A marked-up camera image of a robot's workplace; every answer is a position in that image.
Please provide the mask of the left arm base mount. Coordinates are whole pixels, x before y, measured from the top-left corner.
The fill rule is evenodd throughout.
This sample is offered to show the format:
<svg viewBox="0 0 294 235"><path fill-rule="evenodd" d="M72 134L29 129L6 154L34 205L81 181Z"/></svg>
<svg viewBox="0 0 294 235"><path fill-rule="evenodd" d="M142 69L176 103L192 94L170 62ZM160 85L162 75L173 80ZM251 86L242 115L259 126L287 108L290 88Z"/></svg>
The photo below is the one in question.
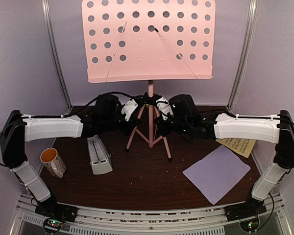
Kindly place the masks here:
<svg viewBox="0 0 294 235"><path fill-rule="evenodd" d="M54 218L61 222L75 222L77 212L77 207L63 204L58 204L53 212L49 212L39 205L37 205L35 208L36 214L43 215L49 218Z"/></svg>

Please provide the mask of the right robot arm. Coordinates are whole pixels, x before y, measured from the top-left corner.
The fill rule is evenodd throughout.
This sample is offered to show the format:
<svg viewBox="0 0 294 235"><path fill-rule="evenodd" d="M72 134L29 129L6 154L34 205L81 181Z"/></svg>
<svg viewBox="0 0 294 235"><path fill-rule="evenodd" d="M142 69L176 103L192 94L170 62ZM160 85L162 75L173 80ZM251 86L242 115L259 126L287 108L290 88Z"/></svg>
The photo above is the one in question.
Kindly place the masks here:
<svg viewBox="0 0 294 235"><path fill-rule="evenodd" d="M176 132L192 140L233 138L275 144L273 160L253 185L250 198L242 204L241 211L246 216L258 211L260 202L294 168L294 123L286 110L269 116L234 115L223 110L202 113L188 94L176 95L169 100L157 96L154 105L160 113L155 123L163 137Z"/></svg>

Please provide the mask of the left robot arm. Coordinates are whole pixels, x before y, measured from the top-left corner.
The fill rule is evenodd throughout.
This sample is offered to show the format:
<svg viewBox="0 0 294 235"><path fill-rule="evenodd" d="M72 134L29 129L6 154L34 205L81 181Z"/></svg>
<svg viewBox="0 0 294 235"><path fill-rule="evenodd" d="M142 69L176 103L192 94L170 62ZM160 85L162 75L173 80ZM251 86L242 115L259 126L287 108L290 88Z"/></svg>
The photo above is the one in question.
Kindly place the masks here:
<svg viewBox="0 0 294 235"><path fill-rule="evenodd" d="M133 113L143 104L143 97L124 94L130 100L122 105L117 97L119 94L109 92L98 95L92 100L95 106L86 113L86 107L61 116L23 115L19 110L10 113L0 131L0 166L9 168L21 179L49 217L57 217L61 208L29 163L25 142L62 137L91 138L116 130L122 131L124 135L130 134L140 124Z"/></svg>

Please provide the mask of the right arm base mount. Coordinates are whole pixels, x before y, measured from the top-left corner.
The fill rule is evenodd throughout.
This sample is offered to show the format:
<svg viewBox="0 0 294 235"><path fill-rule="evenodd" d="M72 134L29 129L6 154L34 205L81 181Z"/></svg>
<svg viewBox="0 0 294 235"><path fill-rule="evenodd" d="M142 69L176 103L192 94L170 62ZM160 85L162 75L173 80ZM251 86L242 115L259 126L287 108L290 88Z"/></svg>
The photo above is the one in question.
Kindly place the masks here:
<svg viewBox="0 0 294 235"><path fill-rule="evenodd" d="M267 209L264 203L243 202L226 206L224 211L227 221L235 221L265 213Z"/></svg>

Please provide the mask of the pink music stand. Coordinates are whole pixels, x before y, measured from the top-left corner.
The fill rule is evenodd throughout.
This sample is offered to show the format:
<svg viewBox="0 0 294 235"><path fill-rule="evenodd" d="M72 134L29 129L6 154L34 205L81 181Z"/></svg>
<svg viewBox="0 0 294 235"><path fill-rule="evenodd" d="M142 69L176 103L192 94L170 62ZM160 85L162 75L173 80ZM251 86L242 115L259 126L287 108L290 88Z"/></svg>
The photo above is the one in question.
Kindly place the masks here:
<svg viewBox="0 0 294 235"><path fill-rule="evenodd" d="M211 79L213 0L84 0L81 4L90 83L147 81L150 147L158 141L155 80Z"/></svg>

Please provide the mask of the lavender sheet music paper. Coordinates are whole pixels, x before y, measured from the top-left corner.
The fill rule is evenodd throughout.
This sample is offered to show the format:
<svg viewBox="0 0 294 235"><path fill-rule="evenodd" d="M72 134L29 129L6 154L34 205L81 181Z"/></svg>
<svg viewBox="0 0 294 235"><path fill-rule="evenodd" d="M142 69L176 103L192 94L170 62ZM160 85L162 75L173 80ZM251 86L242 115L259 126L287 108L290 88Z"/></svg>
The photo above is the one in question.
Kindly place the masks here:
<svg viewBox="0 0 294 235"><path fill-rule="evenodd" d="M248 172L230 149L221 145L202 160L191 165L183 174L213 205L220 201Z"/></svg>

